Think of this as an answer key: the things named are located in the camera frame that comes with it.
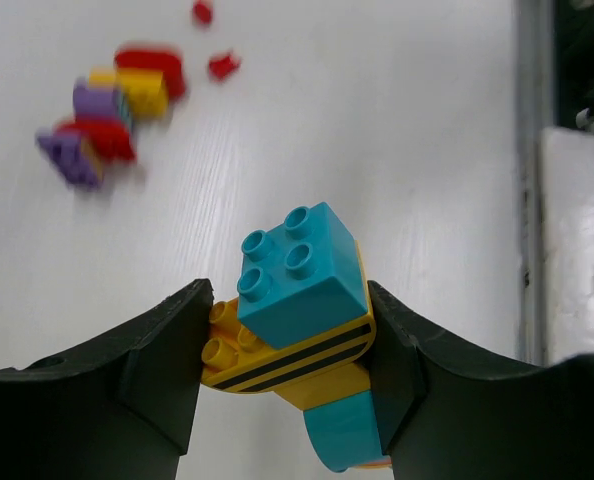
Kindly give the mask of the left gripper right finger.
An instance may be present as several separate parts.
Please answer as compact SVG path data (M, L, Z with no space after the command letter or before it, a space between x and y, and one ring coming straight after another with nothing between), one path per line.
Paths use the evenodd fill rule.
M495 354L376 282L369 362L398 479L594 479L594 353L550 367Z

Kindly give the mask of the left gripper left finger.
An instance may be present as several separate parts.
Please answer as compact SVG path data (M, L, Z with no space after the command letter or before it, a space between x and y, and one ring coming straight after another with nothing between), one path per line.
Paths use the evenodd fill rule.
M173 479L189 447L213 289L25 369L0 370L0 479Z

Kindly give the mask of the yellow orange patterned lego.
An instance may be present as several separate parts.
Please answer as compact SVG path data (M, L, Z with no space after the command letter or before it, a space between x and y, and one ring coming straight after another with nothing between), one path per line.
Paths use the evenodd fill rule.
M386 455L379 460L370 461L367 463L354 465L353 469L361 469L361 470L378 470L378 469L392 469L392 460L391 457Z

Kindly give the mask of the teal curved lego brick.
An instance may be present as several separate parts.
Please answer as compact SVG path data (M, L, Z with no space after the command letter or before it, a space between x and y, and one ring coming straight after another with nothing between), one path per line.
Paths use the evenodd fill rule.
M386 459L370 390L305 410L303 418L315 453L332 472Z

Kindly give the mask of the yellow black striped lego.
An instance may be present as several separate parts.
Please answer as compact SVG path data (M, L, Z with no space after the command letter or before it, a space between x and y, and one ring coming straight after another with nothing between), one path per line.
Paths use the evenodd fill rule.
M279 350L236 319L238 306L235 297L209 311L203 385L239 395L274 392L301 411L370 389L361 361L376 337L371 304L366 314Z

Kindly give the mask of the teal square lego brick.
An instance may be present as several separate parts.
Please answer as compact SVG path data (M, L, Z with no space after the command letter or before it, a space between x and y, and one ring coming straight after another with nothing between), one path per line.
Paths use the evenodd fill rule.
M274 349L368 312L355 239L325 202L252 231L241 252L238 319Z

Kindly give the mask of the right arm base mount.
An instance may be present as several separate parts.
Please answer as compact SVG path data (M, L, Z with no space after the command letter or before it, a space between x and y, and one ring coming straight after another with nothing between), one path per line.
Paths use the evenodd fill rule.
M594 1L553 3L556 123L594 134Z

